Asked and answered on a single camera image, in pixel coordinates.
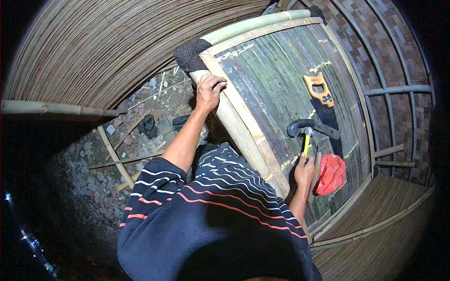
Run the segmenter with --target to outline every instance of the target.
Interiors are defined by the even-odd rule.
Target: person
[[[200,130],[226,85],[201,78],[186,124],[142,170],[119,227],[119,263],[133,280],[322,280],[301,225],[312,157],[300,157],[289,206],[228,143],[206,145],[186,183]]]

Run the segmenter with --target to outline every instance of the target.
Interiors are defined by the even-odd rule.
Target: man's arm
[[[203,75],[197,86],[197,104],[191,116],[161,156],[186,173],[194,160],[198,138],[208,114],[219,104],[220,92],[226,79]]]
[[[300,160],[295,168],[294,177],[297,182],[297,191],[292,197],[289,210],[303,227],[303,217],[305,216],[306,199],[314,174],[314,157],[308,156],[308,162],[305,164],[305,153],[301,153]]]

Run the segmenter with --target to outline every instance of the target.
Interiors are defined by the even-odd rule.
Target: yellow hammer handle
[[[310,138],[310,136],[308,134],[306,134],[305,135],[305,149],[303,149],[303,152],[305,153],[305,159],[308,156],[309,138]]]

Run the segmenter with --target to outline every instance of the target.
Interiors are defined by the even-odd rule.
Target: navy blue shirt
[[[282,198],[227,143],[198,161],[194,181],[163,158],[142,170],[119,230],[133,280],[322,280]]]

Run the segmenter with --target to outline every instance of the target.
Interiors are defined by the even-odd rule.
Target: red plastic bag
[[[347,167],[338,155],[326,154],[320,160],[319,184],[316,193],[328,195],[341,188],[345,181]]]

